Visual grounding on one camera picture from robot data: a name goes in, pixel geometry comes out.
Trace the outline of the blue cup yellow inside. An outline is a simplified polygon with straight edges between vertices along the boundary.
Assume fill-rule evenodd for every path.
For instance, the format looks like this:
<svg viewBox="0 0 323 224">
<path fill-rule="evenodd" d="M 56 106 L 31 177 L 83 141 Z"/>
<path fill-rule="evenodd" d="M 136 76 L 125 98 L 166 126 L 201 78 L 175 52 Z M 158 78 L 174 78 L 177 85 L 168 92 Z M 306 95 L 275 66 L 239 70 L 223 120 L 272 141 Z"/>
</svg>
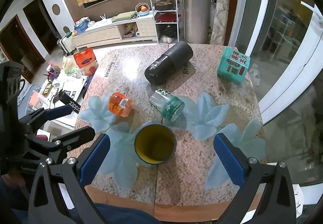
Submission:
<svg viewBox="0 0 323 224">
<path fill-rule="evenodd" d="M 176 151 L 176 137 L 171 129 L 161 124 L 149 124 L 136 133 L 134 148 L 141 161 L 159 165 L 172 158 Z"/>
</svg>

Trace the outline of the black zippo box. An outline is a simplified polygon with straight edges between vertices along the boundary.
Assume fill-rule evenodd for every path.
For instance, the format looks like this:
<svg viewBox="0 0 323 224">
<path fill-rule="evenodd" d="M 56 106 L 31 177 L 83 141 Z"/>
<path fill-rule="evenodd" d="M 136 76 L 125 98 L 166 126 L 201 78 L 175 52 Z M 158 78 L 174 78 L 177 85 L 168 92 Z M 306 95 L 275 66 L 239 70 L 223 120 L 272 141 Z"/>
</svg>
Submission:
<svg viewBox="0 0 323 224">
<path fill-rule="evenodd" d="M 65 105 L 69 105 L 72 108 L 73 112 L 77 114 L 80 112 L 81 106 L 76 101 L 74 101 L 69 95 L 67 95 L 67 93 L 65 93 L 63 90 L 59 92 L 58 99 Z"/>
</svg>

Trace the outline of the orange tissue pack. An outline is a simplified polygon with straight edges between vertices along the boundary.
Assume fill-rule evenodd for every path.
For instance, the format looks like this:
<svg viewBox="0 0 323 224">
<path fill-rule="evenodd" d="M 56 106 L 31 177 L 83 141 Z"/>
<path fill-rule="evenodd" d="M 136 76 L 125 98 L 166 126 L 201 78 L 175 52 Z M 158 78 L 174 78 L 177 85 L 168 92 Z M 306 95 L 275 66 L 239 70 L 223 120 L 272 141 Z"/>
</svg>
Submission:
<svg viewBox="0 0 323 224">
<path fill-rule="evenodd" d="M 94 75 L 99 64 L 97 62 L 97 59 L 92 47 L 89 47 L 82 52 L 75 53 L 73 57 L 82 75 L 84 76 Z"/>
</svg>

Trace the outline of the orange plastic jar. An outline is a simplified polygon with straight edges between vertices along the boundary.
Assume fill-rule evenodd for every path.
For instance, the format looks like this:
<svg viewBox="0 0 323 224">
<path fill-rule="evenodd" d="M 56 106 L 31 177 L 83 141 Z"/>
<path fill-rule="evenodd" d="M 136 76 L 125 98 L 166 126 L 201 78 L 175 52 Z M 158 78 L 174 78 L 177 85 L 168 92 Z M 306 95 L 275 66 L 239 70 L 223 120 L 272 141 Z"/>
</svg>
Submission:
<svg viewBox="0 0 323 224">
<path fill-rule="evenodd" d="M 118 116 L 128 117 L 132 111 L 133 100 L 120 92 L 114 92 L 108 100 L 108 110 Z"/>
</svg>

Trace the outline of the white suitcase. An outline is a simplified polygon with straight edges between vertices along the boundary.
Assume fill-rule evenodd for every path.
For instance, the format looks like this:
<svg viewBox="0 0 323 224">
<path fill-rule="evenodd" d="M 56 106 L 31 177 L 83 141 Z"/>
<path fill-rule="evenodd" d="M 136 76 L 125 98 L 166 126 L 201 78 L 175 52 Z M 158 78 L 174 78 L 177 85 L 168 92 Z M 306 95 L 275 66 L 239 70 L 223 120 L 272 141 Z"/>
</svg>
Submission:
<svg viewBox="0 0 323 224">
<path fill-rule="evenodd" d="M 73 45 L 72 38 L 72 32 L 69 32 L 59 41 L 59 44 L 65 54 L 72 54 L 76 49 L 76 47 Z"/>
</svg>

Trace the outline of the green lidded clear jar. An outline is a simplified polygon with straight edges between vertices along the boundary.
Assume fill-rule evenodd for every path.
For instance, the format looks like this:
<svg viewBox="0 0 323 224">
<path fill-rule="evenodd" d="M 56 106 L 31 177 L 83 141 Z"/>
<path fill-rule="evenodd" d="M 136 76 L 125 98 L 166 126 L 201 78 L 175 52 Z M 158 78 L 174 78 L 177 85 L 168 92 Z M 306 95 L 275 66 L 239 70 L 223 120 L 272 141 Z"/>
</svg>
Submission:
<svg viewBox="0 0 323 224">
<path fill-rule="evenodd" d="M 185 103 L 165 89 L 157 89 L 151 95 L 149 103 L 157 109 L 161 116 L 170 122 L 175 122 L 182 114 Z"/>
</svg>

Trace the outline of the black cylindrical thermos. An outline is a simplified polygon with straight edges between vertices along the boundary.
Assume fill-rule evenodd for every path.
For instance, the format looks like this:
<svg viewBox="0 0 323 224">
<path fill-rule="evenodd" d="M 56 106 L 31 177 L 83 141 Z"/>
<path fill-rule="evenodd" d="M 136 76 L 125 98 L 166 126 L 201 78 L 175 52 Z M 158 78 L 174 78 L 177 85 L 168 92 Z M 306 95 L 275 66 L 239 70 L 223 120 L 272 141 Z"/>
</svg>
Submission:
<svg viewBox="0 0 323 224">
<path fill-rule="evenodd" d="M 184 41 L 177 42 L 146 68 L 145 77 L 153 85 L 162 85 L 192 57 L 191 46 Z"/>
</svg>

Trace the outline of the green folded cushion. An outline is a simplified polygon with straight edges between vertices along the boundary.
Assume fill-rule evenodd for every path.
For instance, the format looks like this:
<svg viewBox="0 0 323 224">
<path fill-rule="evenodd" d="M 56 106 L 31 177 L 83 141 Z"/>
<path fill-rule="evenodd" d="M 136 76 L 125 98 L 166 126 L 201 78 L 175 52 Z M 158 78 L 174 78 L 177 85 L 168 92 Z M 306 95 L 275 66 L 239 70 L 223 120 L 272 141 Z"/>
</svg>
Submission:
<svg viewBox="0 0 323 224">
<path fill-rule="evenodd" d="M 125 12 L 125 13 L 120 13 L 117 16 L 112 17 L 111 21 L 112 22 L 119 22 L 119 21 L 123 21 L 123 20 L 130 20 L 136 16 L 137 16 L 136 11 L 129 11 L 129 12 Z"/>
</svg>

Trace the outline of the white tv cabinet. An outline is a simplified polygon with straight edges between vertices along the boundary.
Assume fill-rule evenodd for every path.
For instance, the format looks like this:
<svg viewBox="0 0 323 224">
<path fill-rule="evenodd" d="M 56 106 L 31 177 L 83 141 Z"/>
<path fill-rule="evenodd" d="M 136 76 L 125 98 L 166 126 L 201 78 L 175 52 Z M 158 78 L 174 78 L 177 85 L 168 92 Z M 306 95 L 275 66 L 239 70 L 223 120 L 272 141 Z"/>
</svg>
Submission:
<svg viewBox="0 0 323 224">
<path fill-rule="evenodd" d="M 95 22 L 83 33 L 72 38 L 77 48 L 128 43 L 135 41 L 157 41 L 154 15 L 149 13 L 134 19 L 112 22 L 105 19 Z"/>
</svg>

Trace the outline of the white slippers on floor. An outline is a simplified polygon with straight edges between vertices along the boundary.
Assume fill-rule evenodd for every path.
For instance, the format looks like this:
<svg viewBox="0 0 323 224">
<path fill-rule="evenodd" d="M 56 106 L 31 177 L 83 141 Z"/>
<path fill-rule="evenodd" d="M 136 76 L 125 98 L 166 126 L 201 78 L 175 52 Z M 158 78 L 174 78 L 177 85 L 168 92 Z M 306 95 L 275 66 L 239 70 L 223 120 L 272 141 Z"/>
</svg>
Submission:
<svg viewBox="0 0 323 224">
<path fill-rule="evenodd" d="M 261 83 L 261 75 L 258 69 L 257 64 L 252 64 L 252 66 L 249 69 L 249 76 L 251 79 L 251 82 L 254 86 L 259 87 Z"/>
</svg>

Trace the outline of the teal square tin box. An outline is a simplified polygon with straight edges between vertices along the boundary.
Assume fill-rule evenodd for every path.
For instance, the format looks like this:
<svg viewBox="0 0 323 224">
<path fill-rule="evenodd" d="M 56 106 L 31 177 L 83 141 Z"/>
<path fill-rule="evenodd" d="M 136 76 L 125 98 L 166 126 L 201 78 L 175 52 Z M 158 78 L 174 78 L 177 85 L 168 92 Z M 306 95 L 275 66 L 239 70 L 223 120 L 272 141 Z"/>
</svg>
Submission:
<svg viewBox="0 0 323 224">
<path fill-rule="evenodd" d="M 248 72 L 250 57 L 231 47 L 225 47 L 217 69 L 217 75 L 241 84 Z"/>
</svg>

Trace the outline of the fruit bowl with oranges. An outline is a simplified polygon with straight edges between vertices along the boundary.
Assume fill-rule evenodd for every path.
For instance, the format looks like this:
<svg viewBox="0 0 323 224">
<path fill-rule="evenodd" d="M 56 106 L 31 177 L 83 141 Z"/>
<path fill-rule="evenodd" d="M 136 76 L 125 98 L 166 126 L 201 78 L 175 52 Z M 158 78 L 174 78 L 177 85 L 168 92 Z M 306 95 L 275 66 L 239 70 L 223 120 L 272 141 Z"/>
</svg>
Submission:
<svg viewBox="0 0 323 224">
<path fill-rule="evenodd" d="M 139 16 L 145 16 L 149 14 L 150 7 L 147 3 L 139 3 L 136 5 L 135 11 Z"/>
</svg>

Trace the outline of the white metal shelf rack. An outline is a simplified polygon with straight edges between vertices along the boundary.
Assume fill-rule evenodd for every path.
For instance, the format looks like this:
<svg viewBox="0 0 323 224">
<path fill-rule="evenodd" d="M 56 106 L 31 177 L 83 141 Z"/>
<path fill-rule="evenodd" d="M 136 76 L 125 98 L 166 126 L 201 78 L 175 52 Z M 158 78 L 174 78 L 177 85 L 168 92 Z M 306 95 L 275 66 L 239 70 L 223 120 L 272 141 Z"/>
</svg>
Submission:
<svg viewBox="0 0 323 224">
<path fill-rule="evenodd" d="M 157 43 L 163 38 L 166 43 L 180 41 L 179 0 L 149 0 Z"/>
</svg>

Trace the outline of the grey standing air conditioner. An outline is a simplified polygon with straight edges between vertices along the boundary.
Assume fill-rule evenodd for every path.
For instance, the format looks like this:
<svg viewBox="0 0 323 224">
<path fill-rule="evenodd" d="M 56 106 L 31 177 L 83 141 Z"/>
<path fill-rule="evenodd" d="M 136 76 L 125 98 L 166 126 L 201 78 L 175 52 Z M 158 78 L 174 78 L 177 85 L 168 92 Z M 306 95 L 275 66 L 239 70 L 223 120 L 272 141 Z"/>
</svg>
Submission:
<svg viewBox="0 0 323 224">
<path fill-rule="evenodd" d="M 184 31 L 188 43 L 207 43 L 210 6 L 211 0 L 184 0 Z"/>
</svg>

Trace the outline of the patterned beige curtain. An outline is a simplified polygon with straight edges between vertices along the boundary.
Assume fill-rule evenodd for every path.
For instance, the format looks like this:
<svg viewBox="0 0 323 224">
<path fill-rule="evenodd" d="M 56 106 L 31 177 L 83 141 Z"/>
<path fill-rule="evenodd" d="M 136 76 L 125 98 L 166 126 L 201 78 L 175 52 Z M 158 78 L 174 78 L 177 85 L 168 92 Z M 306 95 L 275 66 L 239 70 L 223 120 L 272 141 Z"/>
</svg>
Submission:
<svg viewBox="0 0 323 224">
<path fill-rule="evenodd" d="M 228 22 L 229 0 L 216 0 L 210 44 L 224 45 Z"/>
</svg>

